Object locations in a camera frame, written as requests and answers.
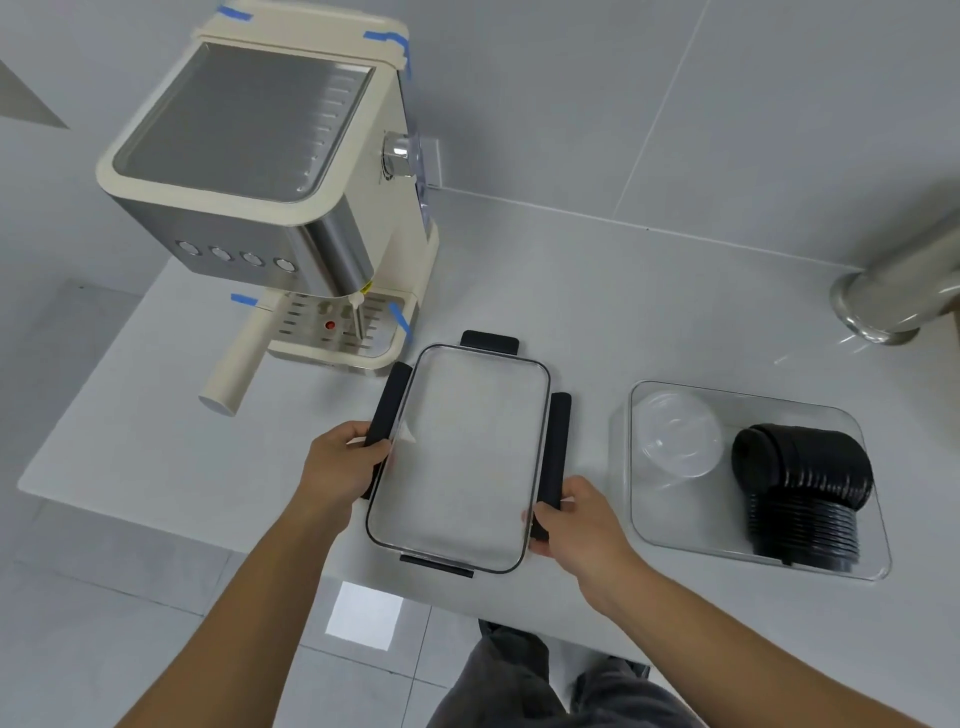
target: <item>person's hand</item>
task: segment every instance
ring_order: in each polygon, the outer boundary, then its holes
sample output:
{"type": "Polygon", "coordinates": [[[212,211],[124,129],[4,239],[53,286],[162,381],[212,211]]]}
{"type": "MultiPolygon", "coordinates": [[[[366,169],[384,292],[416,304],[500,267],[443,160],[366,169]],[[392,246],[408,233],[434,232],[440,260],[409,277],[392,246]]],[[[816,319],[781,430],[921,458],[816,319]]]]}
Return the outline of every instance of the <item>person's hand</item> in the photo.
{"type": "Polygon", "coordinates": [[[370,485],[373,466],[390,453],[390,441],[364,448],[362,443],[348,445],[350,440],[367,434],[370,423],[348,422],[337,425],[310,444],[300,485],[288,511],[319,517],[335,533],[350,523],[353,502],[370,485]]]}
{"type": "Polygon", "coordinates": [[[588,604],[601,614],[610,610],[609,594],[624,570],[644,562],[623,534],[616,514],[600,491],[581,475],[564,481],[561,510],[538,502],[534,514],[550,541],[531,541],[530,550],[552,556],[577,577],[588,604]]]}

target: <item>portafilter handle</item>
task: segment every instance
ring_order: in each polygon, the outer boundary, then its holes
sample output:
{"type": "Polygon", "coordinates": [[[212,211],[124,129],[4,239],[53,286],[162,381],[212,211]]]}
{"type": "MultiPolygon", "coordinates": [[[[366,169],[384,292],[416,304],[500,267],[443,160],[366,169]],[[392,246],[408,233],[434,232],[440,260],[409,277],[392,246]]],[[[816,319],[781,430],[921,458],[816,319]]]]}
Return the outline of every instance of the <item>portafilter handle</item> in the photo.
{"type": "Polygon", "coordinates": [[[237,413],[263,354],[289,307],[290,297],[286,291],[264,289],[247,323],[213,368],[200,393],[201,402],[221,415],[233,417],[237,413]]]}

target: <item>black silicone handle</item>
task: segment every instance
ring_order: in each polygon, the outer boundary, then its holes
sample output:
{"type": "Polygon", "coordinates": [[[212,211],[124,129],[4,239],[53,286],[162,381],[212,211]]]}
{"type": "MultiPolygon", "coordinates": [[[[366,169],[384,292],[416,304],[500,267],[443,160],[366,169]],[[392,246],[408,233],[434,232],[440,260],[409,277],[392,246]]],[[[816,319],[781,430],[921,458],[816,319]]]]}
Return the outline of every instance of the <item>black silicone handle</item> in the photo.
{"type": "Polygon", "coordinates": [[[520,351],[520,340],[513,336],[503,336],[499,333],[474,331],[467,329],[460,337],[460,346],[471,349],[485,349],[488,352],[508,353],[516,356],[520,351]]]}
{"type": "Polygon", "coordinates": [[[407,564],[416,564],[419,567],[429,567],[430,569],[436,569],[437,571],[455,573],[457,576],[465,576],[467,579],[473,578],[473,569],[454,567],[450,566],[449,564],[438,564],[435,561],[428,561],[427,559],[420,559],[417,556],[408,556],[407,554],[400,556],[400,561],[405,561],[407,564]]]}
{"type": "MultiPolygon", "coordinates": [[[[400,403],[403,401],[403,393],[407,391],[407,382],[410,381],[410,375],[414,372],[409,364],[402,361],[394,363],[387,376],[387,383],[383,385],[383,394],[380,395],[380,402],[376,405],[376,412],[373,413],[373,419],[370,421],[370,429],[367,430],[367,439],[364,441],[364,447],[386,440],[390,437],[390,431],[394,428],[396,413],[400,411],[400,403]]],[[[370,487],[363,495],[363,498],[370,500],[373,493],[373,483],[380,475],[380,466],[373,466],[373,478],[370,481],[370,487]]]]}
{"type": "MultiPolygon", "coordinates": [[[[570,432],[570,408],[573,398],[567,392],[554,392],[550,397],[550,414],[547,417],[546,438],[543,443],[543,461],[540,464],[540,488],[537,500],[554,508],[560,508],[564,489],[564,465],[566,463],[566,439],[570,432]]],[[[531,537],[549,541],[546,529],[534,517],[531,537]]]]}

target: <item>black cup stack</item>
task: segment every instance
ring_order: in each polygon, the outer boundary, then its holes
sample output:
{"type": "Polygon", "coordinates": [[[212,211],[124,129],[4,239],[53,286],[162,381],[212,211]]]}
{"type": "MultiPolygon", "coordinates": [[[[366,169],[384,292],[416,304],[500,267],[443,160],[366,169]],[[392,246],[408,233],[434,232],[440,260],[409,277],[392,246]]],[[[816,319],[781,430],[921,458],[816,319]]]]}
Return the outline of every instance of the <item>black cup stack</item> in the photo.
{"type": "Polygon", "coordinates": [[[870,499],[870,458],[844,432],[754,425],[733,441],[754,553],[849,572],[860,557],[856,512],[870,499]]]}

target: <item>white countertop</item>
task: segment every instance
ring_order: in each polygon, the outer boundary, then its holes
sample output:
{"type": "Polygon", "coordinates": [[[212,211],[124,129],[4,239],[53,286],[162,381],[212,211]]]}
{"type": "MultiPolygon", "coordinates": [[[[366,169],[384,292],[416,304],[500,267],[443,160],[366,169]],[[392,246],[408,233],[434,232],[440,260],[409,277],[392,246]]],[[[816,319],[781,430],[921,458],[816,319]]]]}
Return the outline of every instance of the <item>white countertop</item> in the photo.
{"type": "MultiPolygon", "coordinates": [[[[441,250],[407,360],[465,328],[517,336],[574,398],[566,470],[620,506],[611,416],[660,379],[840,407],[873,460],[893,555],[876,583],[658,548],[652,565],[802,659],[937,725],[960,699],[960,352],[952,321],[864,348],[831,313],[844,269],[455,193],[434,194],[441,250]]],[[[367,419],[383,379],[264,359],[235,419],[197,393],[256,289],[172,260],[20,480],[110,516],[249,551],[291,495],[307,445],[367,419]]],[[[364,529],[327,570],[349,581],[598,650],[638,656],[574,580],[534,555],[472,580],[401,564],[364,529]]]]}

